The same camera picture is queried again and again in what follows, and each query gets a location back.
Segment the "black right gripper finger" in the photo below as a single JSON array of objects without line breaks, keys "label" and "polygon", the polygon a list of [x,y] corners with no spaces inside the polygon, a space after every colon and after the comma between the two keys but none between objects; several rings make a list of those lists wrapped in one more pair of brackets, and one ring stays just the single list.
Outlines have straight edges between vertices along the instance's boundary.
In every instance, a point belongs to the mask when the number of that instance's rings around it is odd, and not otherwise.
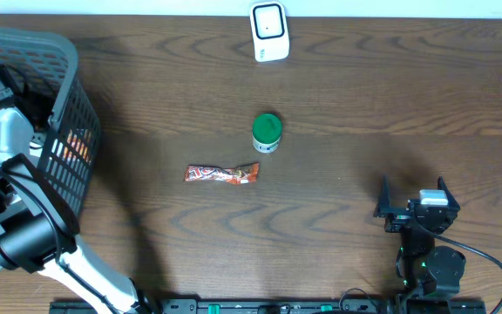
[{"label": "black right gripper finger", "polygon": [[444,192],[447,200],[447,207],[448,208],[459,208],[460,205],[458,204],[457,200],[455,197],[452,195],[448,187],[446,186],[444,182],[444,178],[442,176],[438,177],[438,190],[441,190]]},{"label": "black right gripper finger", "polygon": [[382,178],[381,190],[377,198],[376,210],[390,209],[390,191],[387,176]]}]

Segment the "green lid white jar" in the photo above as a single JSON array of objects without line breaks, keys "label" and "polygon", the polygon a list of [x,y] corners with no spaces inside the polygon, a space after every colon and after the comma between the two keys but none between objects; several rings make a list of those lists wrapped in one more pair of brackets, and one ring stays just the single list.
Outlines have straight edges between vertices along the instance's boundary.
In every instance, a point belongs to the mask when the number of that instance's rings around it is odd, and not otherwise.
[{"label": "green lid white jar", "polygon": [[253,123],[252,137],[253,146],[258,152],[273,153],[282,138],[282,121],[272,113],[259,115]]}]

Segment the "orange red candy wrapper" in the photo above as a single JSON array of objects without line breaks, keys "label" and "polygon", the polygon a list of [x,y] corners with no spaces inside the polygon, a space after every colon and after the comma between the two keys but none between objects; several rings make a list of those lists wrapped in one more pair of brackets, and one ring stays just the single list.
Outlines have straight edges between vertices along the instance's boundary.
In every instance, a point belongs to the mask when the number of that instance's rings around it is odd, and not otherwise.
[{"label": "orange red candy wrapper", "polygon": [[260,164],[253,163],[234,168],[190,165],[185,172],[184,181],[223,181],[232,185],[256,182]]}]

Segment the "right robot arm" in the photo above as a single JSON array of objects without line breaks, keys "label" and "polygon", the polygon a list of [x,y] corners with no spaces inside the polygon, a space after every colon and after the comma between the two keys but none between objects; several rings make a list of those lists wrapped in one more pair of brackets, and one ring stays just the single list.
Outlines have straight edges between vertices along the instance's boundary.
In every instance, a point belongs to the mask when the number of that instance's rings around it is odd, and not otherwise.
[{"label": "right robot arm", "polygon": [[443,178],[404,207],[391,205],[388,181],[383,179],[374,216],[385,220],[385,232],[401,237],[395,266],[405,286],[405,292],[389,301],[388,312],[452,312],[450,301],[459,293],[466,260],[454,248],[437,246],[435,239],[452,225],[459,210]]}]

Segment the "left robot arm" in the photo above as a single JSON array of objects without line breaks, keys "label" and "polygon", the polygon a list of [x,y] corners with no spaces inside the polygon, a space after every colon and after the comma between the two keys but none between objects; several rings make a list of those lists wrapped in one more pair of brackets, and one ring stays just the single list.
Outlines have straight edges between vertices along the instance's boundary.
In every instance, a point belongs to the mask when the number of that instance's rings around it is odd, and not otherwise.
[{"label": "left robot arm", "polygon": [[99,313],[157,313],[128,276],[80,235],[80,208],[98,121],[79,96],[63,119],[59,93],[38,76],[0,64],[0,267],[47,276]]}]

